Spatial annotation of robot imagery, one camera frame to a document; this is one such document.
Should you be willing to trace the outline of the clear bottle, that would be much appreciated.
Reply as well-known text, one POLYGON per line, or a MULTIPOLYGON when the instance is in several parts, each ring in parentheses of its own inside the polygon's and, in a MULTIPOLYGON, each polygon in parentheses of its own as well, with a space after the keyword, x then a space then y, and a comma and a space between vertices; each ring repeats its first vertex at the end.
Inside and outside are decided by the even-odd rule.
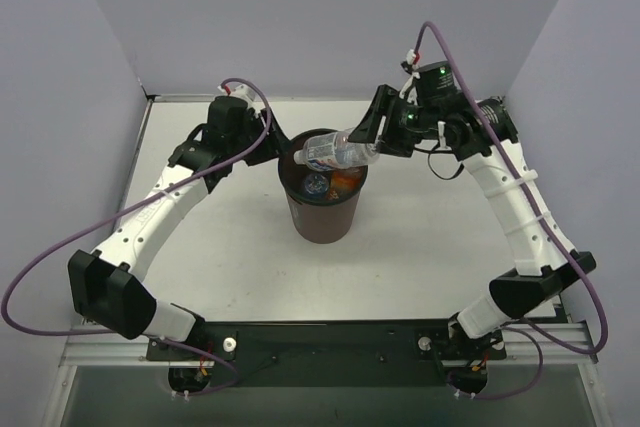
POLYGON ((352 131, 353 128, 333 131, 307 139, 293 154, 294 162, 318 172, 348 170, 376 162, 377 145, 350 142, 352 131))

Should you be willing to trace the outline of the orange label plastic bottle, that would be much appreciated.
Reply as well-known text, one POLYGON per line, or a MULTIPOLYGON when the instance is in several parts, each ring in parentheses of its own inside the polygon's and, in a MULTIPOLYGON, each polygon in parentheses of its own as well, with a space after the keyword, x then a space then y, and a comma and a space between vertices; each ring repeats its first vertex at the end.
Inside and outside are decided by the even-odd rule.
POLYGON ((337 201, 351 194, 359 185, 364 175, 362 168, 335 170, 331 173, 329 190, 326 199, 337 201))

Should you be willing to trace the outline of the blue label plastic bottle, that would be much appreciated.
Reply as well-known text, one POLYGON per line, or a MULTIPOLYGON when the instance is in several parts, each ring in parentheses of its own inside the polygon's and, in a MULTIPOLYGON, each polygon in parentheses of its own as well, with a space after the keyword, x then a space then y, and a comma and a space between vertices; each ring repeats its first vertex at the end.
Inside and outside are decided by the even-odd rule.
POLYGON ((300 194, 305 198, 323 199, 330 189, 330 180, 318 172, 307 174, 302 180, 300 194))

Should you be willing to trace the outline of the brown plastic waste bin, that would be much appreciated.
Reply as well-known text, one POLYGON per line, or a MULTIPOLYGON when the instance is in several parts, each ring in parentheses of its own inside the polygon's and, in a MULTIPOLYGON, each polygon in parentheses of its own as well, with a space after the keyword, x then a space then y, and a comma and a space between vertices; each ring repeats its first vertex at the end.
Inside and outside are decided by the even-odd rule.
POLYGON ((301 237, 317 244, 336 242, 349 232, 360 192, 368 176, 368 168, 363 167, 363 173, 356 180, 354 188, 350 192, 339 193, 337 199, 315 199, 303 195, 303 180, 312 170, 296 164, 293 153, 308 138, 333 132, 333 129, 321 128, 298 134, 277 164, 279 181, 286 195, 293 225, 301 237))

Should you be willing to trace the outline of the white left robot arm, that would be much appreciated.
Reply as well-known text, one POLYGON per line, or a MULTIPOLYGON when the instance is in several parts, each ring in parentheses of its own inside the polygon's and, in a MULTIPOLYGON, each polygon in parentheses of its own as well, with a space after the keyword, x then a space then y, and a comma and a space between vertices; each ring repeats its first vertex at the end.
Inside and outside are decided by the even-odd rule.
POLYGON ((145 199, 90 252, 68 262, 75 311, 126 339, 169 339, 183 358, 204 349, 197 314, 156 299, 144 286, 154 258, 187 214, 227 177, 238 161, 249 166, 277 158, 286 138, 268 107, 256 110, 239 94, 219 96, 206 122, 179 144, 145 199))

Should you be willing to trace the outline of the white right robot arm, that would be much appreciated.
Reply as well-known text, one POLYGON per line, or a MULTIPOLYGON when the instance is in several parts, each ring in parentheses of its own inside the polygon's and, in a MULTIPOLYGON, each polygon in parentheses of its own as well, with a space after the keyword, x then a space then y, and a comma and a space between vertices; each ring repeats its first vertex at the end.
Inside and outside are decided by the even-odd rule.
POLYGON ((503 101, 469 102, 448 62, 419 68, 401 90, 378 86, 349 140, 377 144, 381 154, 396 157, 410 157, 422 141, 435 141, 455 156, 487 199, 514 266, 454 315, 456 341, 486 338, 595 269, 593 255, 575 248, 546 207, 503 101))

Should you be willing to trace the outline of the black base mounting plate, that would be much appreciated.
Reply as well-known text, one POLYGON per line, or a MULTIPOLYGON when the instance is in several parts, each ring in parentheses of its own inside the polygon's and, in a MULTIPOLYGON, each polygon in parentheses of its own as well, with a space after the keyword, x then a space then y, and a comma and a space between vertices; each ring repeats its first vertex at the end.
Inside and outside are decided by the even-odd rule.
POLYGON ((149 342, 147 360, 169 365, 179 390, 235 381, 239 387, 427 387, 467 368, 464 386, 481 390, 486 360, 506 357, 501 332, 468 340, 445 319, 205 322, 188 345, 224 360, 149 342))

